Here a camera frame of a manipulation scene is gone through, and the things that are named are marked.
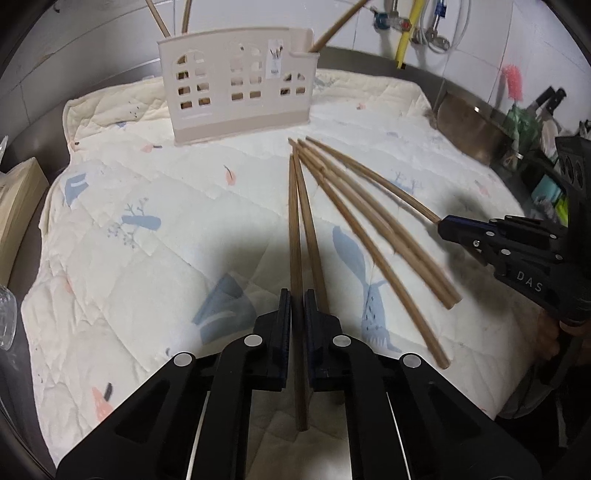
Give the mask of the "wooden chopstick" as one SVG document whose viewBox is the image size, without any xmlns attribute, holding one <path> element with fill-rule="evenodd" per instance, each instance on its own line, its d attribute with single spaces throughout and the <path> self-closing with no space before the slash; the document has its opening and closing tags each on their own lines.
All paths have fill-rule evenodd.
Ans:
<svg viewBox="0 0 591 480">
<path fill-rule="evenodd" d="M 380 252 L 372 239 L 370 239 L 369 234 L 363 230 L 361 223 L 356 220 L 356 217 L 353 216 L 353 213 L 348 207 L 346 207 L 346 204 L 342 202 L 341 198 L 339 198 L 339 195 L 335 193 L 335 190 L 332 189 L 331 186 L 329 186 L 329 182 L 322 179 L 321 173 L 312 168 L 311 160 L 304 160 L 304 164 L 311 171 L 311 175 L 315 177 L 318 185 L 320 185 L 322 190 L 325 191 L 325 194 L 327 194 L 329 199 L 331 199 L 332 203 L 335 205 L 335 208 L 339 210 L 339 213 L 341 213 L 342 217 L 346 220 L 346 223 L 349 224 L 349 227 L 352 229 L 353 233 L 356 234 L 356 237 L 362 241 L 363 246 L 365 246 L 365 248 L 370 253 L 370 257 L 373 258 L 374 263 L 380 268 L 385 279 L 394 290 L 394 293 L 397 294 L 407 313 L 413 320 L 413 323 L 421 333 L 423 340 L 425 341 L 429 352 L 436 360 L 437 365 L 442 369 L 449 368 L 451 362 L 442 345 L 436 338 L 436 335 L 429 326 L 427 320 L 420 312 L 417 304 L 408 293 L 402 281 L 386 261 L 384 255 Z"/>
<path fill-rule="evenodd" d="M 315 41 L 314 45 L 311 46 L 311 48 L 308 50 L 308 52 L 310 52 L 310 53 L 320 52 L 322 50 L 322 48 L 324 48 L 325 45 L 327 45 L 329 43 L 329 40 L 334 38 L 335 35 L 337 35 L 337 33 L 339 32 L 339 30 L 341 30 L 342 27 L 345 26 L 346 23 L 348 23 L 349 20 L 351 20 L 353 18 L 353 16 L 355 16 L 356 13 L 358 13 L 360 11 L 360 9 L 365 7 L 368 2 L 369 2 L 369 0 L 360 0 L 360 1 L 356 2 L 356 4 L 354 4 L 351 8 L 349 8 L 349 10 L 346 11 L 346 13 L 344 15 L 339 17 L 339 20 L 337 22 L 335 22 L 335 24 L 332 24 L 332 26 L 329 27 L 329 29 L 327 31 L 325 31 L 325 33 L 322 34 L 322 36 L 320 38 L 318 38 L 317 41 Z"/>
<path fill-rule="evenodd" d="M 341 161 L 342 164 L 346 165 L 346 167 L 348 167 L 349 169 L 355 170 L 356 173 L 362 175 L 363 178 L 372 180 L 375 183 L 387 189 L 389 192 L 394 194 L 394 196 L 397 196 L 398 198 L 403 200 L 405 203 L 410 205 L 413 209 L 418 211 L 432 223 L 439 224 L 441 222 L 442 218 L 438 216 L 434 211 L 425 206 L 423 203 L 421 203 L 407 191 L 403 190 L 401 187 L 398 187 L 393 182 L 387 180 L 381 174 L 363 165 L 359 161 L 356 161 L 355 159 L 353 159 L 353 157 L 346 155 L 345 153 L 339 152 L 338 150 L 335 150 L 335 148 L 332 148 L 331 146 L 325 143 L 319 142 L 318 140 L 315 140 L 310 136 L 307 136 L 305 138 L 308 140 L 308 142 L 311 142 L 312 145 L 320 147 L 322 151 L 331 154 L 332 157 L 335 157 L 335 159 Z"/>
<path fill-rule="evenodd" d="M 365 216 L 377 232 L 387 240 L 410 267 L 424 280 L 447 309 L 458 304 L 462 297 L 444 275 L 431 256 L 415 241 L 408 230 L 353 178 L 317 150 L 297 141 L 301 153 Z"/>
<path fill-rule="evenodd" d="M 291 330 L 294 344 L 294 408 L 297 430 L 308 430 L 308 381 L 304 365 L 303 273 L 301 273 L 301 235 L 298 220 L 296 164 L 290 155 L 288 171 L 288 238 L 290 239 Z"/>
<path fill-rule="evenodd" d="M 161 34 L 163 35 L 164 38 L 168 38 L 170 36 L 170 32 L 169 32 L 168 28 L 166 27 L 166 24 L 163 21 L 155 4 L 153 3 L 152 0 L 145 0 L 145 3 L 147 5 L 147 8 L 150 11 L 150 14 L 152 15 L 152 18 L 154 19 L 156 25 L 158 26 Z"/>
<path fill-rule="evenodd" d="M 312 281 L 314 281 L 315 294 L 317 294 L 318 309 L 329 314 L 329 298 L 325 286 L 325 275 L 322 269 L 321 252 L 318 248 L 318 237 L 315 231 L 315 223 L 311 213 L 310 198 L 308 198 L 307 186 L 305 186 L 304 173 L 301 169 L 301 155 L 297 147 L 293 148 L 294 171 L 297 181 L 298 199 L 301 203 L 301 216 L 303 216 L 305 240 L 307 240 L 308 258 L 311 264 Z"/>
<path fill-rule="evenodd" d="M 181 34 L 183 34 L 183 35 L 188 32 L 191 6 L 192 6 L 192 0 L 185 0 L 184 1 L 182 20 L 181 20 Z"/>
</svg>

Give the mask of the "stainless steel pot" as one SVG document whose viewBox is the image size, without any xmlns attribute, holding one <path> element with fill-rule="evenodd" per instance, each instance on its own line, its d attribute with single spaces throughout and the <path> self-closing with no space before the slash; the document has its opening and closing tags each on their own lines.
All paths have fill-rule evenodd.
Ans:
<svg viewBox="0 0 591 480">
<path fill-rule="evenodd" d="M 462 153 L 485 166 L 500 161 L 513 140 L 478 105 L 447 92 L 436 110 L 439 131 Z"/>
</svg>

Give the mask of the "pink bottle brush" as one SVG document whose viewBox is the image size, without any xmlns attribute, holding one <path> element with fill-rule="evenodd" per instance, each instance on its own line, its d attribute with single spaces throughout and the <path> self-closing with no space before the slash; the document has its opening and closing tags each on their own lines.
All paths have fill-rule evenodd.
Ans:
<svg viewBox="0 0 591 480">
<path fill-rule="evenodd" d="M 502 76 L 506 82 L 507 96 L 514 102 L 523 100 L 523 79 L 518 66 L 509 64 L 502 68 Z"/>
</svg>

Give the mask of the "white quilted patterned mat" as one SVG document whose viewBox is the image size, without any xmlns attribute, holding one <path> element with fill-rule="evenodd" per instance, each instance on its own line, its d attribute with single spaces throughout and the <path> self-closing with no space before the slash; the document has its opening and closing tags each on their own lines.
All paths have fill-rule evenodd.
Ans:
<svg viewBox="0 0 591 480">
<path fill-rule="evenodd" d="M 39 229 L 22 304 L 40 430 L 55 465 L 172 355 L 205 356 L 251 331 L 290 287 L 288 138 L 314 137 L 381 174 L 438 216 L 522 216 L 499 177 L 431 127 L 411 82 L 318 70 L 304 126 L 179 147 L 160 79 L 69 101 L 69 166 Z M 434 363 L 401 301 L 304 170 L 329 312 L 377 352 Z M 494 418 L 533 359 L 539 309 L 498 282 L 388 192 L 356 179 L 432 256 L 462 296 L 447 310 L 352 209 L 451 360 L 449 381 Z M 249 479 L 349 479 L 344 410 L 312 394 L 294 429 L 290 390 L 256 394 Z"/>
</svg>

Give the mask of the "metal angle valve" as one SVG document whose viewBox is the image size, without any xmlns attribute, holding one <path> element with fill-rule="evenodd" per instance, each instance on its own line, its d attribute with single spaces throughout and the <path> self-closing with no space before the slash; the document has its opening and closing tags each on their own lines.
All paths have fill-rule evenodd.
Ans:
<svg viewBox="0 0 591 480">
<path fill-rule="evenodd" d="M 441 36 L 434 28 L 427 28 L 423 30 L 424 43 L 435 53 L 445 54 L 451 48 L 450 41 Z"/>
</svg>

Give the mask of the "clear plastic bottle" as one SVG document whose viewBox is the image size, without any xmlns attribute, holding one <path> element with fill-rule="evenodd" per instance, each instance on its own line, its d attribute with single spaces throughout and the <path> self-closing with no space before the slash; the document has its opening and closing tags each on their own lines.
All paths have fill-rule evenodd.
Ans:
<svg viewBox="0 0 591 480">
<path fill-rule="evenodd" d="M 0 286 L 0 348 L 8 351 L 13 344 L 17 325 L 17 301 L 5 286 Z"/>
</svg>

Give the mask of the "beige box in plastic bag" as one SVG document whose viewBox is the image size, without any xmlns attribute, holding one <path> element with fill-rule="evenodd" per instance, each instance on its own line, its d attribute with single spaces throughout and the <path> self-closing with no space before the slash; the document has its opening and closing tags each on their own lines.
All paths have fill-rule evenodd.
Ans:
<svg viewBox="0 0 591 480">
<path fill-rule="evenodd" d="M 1 174 L 0 281 L 7 286 L 31 218 L 49 184 L 32 157 Z"/>
</svg>

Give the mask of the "beige plastic utensil holder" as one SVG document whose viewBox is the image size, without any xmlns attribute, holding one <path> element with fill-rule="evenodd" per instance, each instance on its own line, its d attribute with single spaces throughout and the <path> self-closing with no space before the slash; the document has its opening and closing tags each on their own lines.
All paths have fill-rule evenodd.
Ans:
<svg viewBox="0 0 591 480">
<path fill-rule="evenodd" d="M 310 121 L 318 54 L 308 28 L 205 31 L 158 42 L 178 145 Z"/>
</svg>

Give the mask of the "red handled water valve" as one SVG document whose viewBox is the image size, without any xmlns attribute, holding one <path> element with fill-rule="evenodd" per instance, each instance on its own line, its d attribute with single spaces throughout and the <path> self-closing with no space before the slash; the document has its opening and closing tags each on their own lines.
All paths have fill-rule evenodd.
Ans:
<svg viewBox="0 0 591 480">
<path fill-rule="evenodd" d="M 402 17 L 397 11 L 374 13 L 374 27 L 377 30 L 394 29 L 402 33 L 410 32 L 413 25 L 409 18 Z"/>
</svg>

